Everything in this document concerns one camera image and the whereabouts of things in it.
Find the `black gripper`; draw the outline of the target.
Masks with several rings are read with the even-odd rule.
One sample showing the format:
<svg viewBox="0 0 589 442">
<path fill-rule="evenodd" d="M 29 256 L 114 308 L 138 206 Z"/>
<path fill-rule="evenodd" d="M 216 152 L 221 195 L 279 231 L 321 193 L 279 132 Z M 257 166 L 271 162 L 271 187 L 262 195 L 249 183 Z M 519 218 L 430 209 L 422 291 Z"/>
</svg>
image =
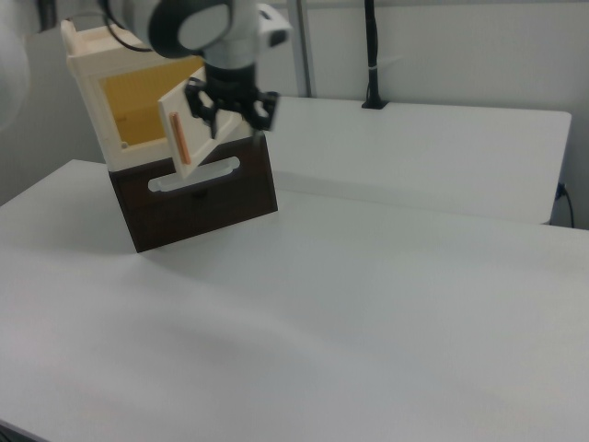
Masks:
<svg viewBox="0 0 589 442">
<path fill-rule="evenodd" d="M 241 111 L 252 111 L 250 126 L 256 131 L 269 131 L 273 127 L 280 94 L 274 91 L 262 92 L 256 85 L 256 65 L 250 64 L 238 69 L 225 69 L 205 65 L 205 82 L 191 76 L 185 86 L 185 97 L 191 115 L 200 118 L 209 127 L 212 138 L 217 135 L 215 102 L 238 106 Z M 212 99 L 207 106 L 202 95 Z"/>
</svg>

